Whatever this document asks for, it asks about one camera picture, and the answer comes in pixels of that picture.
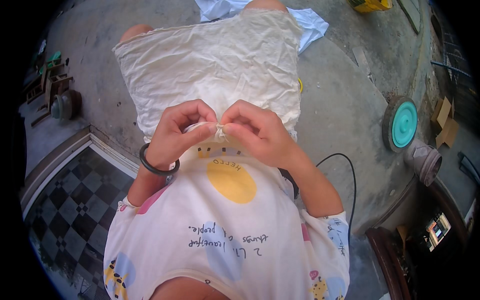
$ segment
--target black bangle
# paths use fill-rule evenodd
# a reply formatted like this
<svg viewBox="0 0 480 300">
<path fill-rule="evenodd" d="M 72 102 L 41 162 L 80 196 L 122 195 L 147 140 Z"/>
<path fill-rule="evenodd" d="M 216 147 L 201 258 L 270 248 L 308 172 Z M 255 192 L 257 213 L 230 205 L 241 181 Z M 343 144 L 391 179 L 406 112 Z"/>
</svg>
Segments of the black bangle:
<svg viewBox="0 0 480 300">
<path fill-rule="evenodd" d="M 146 143 L 145 145 L 142 146 L 142 148 L 140 148 L 140 161 L 142 162 L 142 164 L 145 166 L 145 168 L 147 170 L 149 170 L 150 172 L 152 172 L 154 174 L 160 175 L 160 176 L 172 175 L 172 174 L 175 174 L 179 170 L 179 168 L 180 168 L 180 160 L 179 159 L 177 159 L 177 161 L 175 162 L 175 167 L 170 171 L 162 171 L 162 170 L 159 170 L 159 169 L 155 168 L 154 166 L 150 165 L 148 163 L 147 159 L 145 158 L 145 150 L 148 148 L 149 145 L 150 145 L 150 143 Z"/>
</svg>

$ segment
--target checkered tile floor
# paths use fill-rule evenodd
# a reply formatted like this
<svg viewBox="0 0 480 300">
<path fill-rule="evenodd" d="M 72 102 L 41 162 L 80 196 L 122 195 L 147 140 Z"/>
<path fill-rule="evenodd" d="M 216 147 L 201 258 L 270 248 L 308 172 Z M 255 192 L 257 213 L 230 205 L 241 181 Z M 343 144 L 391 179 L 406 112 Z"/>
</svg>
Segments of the checkered tile floor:
<svg viewBox="0 0 480 300">
<path fill-rule="evenodd" d="M 109 299 L 103 254 L 118 201 L 133 179 L 86 148 L 45 187 L 25 222 L 30 241 L 60 294 Z M 62 290 L 52 272 L 71 286 Z"/>
</svg>

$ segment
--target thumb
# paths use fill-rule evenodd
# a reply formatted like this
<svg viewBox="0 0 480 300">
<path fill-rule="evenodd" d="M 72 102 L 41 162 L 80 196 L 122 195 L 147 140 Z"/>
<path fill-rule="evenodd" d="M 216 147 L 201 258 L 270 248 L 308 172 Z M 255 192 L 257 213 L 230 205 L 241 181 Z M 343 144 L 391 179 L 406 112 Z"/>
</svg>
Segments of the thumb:
<svg viewBox="0 0 480 300">
<path fill-rule="evenodd" d="M 261 139 L 250 130 L 237 123 L 227 123 L 223 126 L 223 132 L 236 138 L 247 150 L 252 152 Z"/>
<path fill-rule="evenodd" d="M 195 128 L 194 130 L 182 134 L 182 141 L 185 143 L 185 146 L 190 148 L 191 146 L 203 142 L 207 138 L 211 137 L 216 133 L 215 124 L 204 124 Z"/>
</svg>

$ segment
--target knee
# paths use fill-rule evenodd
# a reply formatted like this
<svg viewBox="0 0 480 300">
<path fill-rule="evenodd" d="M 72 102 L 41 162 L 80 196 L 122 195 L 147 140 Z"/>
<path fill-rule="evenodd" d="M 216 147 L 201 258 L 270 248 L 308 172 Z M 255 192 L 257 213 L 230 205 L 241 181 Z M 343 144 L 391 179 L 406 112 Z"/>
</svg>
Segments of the knee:
<svg viewBox="0 0 480 300">
<path fill-rule="evenodd" d="M 153 30 L 153 27 L 146 24 L 138 24 L 138 25 L 132 26 L 129 29 L 127 29 L 127 31 L 125 31 L 125 33 L 121 36 L 120 42 L 126 41 L 131 37 L 139 35 L 140 33 L 146 33 L 152 30 Z"/>
<path fill-rule="evenodd" d="M 285 5 L 283 5 L 279 0 L 253 0 L 245 6 L 245 9 L 248 8 L 288 12 Z"/>
</svg>

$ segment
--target yellow circle print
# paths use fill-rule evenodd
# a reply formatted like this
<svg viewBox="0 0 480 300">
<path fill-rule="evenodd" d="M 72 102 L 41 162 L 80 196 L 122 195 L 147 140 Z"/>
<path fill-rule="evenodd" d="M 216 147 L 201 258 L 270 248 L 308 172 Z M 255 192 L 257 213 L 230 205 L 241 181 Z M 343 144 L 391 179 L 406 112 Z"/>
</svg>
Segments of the yellow circle print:
<svg viewBox="0 0 480 300">
<path fill-rule="evenodd" d="M 207 164 L 207 176 L 213 187 L 232 202 L 245 204 L 257 194 L 257 185 L 242 165 L 221 158 Z"/>
</svg>

